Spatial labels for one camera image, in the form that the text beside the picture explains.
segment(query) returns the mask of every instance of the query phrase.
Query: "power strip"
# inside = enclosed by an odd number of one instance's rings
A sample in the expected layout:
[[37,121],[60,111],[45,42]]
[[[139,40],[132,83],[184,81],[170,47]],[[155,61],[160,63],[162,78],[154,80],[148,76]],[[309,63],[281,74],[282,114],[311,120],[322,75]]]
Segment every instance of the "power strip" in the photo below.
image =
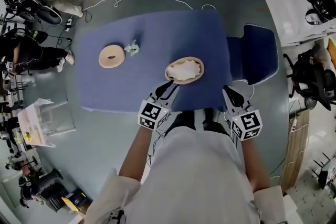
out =
[[65,32],[69,32],[72,24],[72,19],[68,19],[67,25],[65,26]]

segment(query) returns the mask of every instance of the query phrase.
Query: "blue table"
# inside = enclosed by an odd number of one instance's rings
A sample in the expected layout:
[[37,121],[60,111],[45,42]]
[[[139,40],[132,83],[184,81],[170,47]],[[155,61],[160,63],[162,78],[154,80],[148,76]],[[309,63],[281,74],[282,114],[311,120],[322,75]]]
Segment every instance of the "blue table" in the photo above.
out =
[[[126,54],[122,65],[104,69],[98,63],[107,45],[125,47],[136,39],[140,51]],[[78,92],[87,110],[137,112],[159,82],[165,68],[182,57],[204,63],[204,75],[181,86],[173,111],[223,109],[222,88],[232,83],[225,29],[216,10],[158,12],[134,16],[100,27],[80,38],[76,54]]]

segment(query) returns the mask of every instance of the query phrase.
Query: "wooden board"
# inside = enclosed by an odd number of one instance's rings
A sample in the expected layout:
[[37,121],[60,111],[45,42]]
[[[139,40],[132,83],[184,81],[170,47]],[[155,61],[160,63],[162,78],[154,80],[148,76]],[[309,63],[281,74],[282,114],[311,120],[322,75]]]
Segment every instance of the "wooden board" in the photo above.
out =
[[291,124],[288,127],[288,145],[285,161],[283,162],[283,170],[280,178],[280,186],[284,193],[287,189],[293,187],[298,178],[303,155],[307,145],[309,125],[309,110],[302,111],[297,114],[297,125],[295,132],[290,132]]

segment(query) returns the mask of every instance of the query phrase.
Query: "green floor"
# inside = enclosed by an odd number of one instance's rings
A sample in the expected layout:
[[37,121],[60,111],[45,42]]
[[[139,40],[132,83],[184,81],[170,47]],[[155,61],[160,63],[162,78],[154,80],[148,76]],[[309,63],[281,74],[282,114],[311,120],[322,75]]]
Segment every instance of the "green floor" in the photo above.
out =
[[[98,1],[100,0],[87,0],[83,6],[88,7]],[[241,36],[245,23],[275,29],[265,0],[182,1],[194,8],[201,8],[204,4],[214,5],[223,18],[229,36]],[[179,9],[187,7],[172,0],[124,0],[115,8],[114,0],[110,0],[89,10],[92,14],[89,23],[82,18],[78,20],[75,28],[63,36],[73,37],[71,50],[76,55],[80,49],[78,39],[82,33],[120,18]],[[59,35],[61,31],[62,27],[48,29],[51,35]],[[44,46],[55,45],[56,39],[51,37],[44,44]],[[64,41],[60,47],[66,45],[67,42]],[[138,129],[136,114],[88,112],[82,109],[78,101],[75,68],[69,65],[65,66],[60,74],[53,70],[34,76],[36,86],[31,86],[25,91],[26,102],[32,103],[37,98],[52,99],[55,102],[68,99],[69,104],[55,112],[55,122],[63,127],[71,126],[74,122],[77,128],[76,132],[52,137],[51,141],[56,145],[55,148],[40,148],[39,151],[55,167],[61,169],[65,176],[72,178],[75,184],[94,198],[111,167],[119,169]],[[269,171],[277,166],[286,151],[287,94],[286,74],[281,59],[279,72],[257,86],[253,97],[255,107],[260,110],[264,122],[264,129],[257,142]]]

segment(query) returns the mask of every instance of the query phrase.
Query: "white table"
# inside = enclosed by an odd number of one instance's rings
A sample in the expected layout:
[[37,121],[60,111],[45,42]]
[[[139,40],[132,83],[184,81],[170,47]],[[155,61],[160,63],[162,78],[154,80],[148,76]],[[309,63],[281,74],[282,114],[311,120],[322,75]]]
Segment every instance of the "white table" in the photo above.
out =
[[[75,131],[76,128],[70,128],[61,131],[51,130],[48,128],[48,124],[52,123],[52,109],[67,103],[68,101],[54,104],[53,102],[45,99],[38,99],[35,103],[19,112],[17,117],[26,144],[55,147],[53,143],[49,142],[49,136]],[[50,121],[44,122],[41,117],[42,113],[49,113]]]

